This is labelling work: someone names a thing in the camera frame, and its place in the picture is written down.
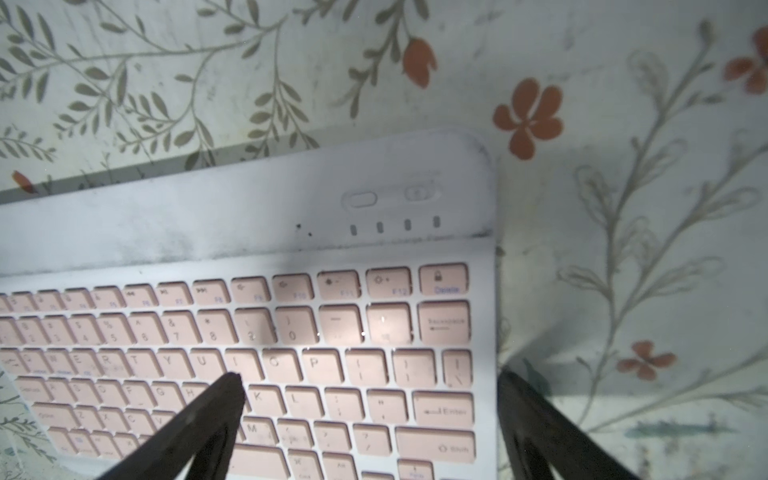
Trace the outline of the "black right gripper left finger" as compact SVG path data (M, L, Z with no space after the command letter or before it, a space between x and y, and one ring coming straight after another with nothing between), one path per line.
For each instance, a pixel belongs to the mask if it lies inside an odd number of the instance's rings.
M224 479L245 404L242 378L219 377L136 451L101 478Z

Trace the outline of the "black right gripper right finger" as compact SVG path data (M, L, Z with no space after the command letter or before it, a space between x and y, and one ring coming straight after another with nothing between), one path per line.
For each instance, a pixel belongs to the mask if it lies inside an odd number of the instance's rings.
M635 479L521 376L497 378L497 416L516 479Z

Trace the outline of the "pink keyboard row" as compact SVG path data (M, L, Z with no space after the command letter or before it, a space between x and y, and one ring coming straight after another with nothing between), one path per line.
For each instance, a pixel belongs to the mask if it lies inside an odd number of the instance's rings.
M438 129L3 205L25 425L96 477L231 372L234 479L495 478L494 174Z

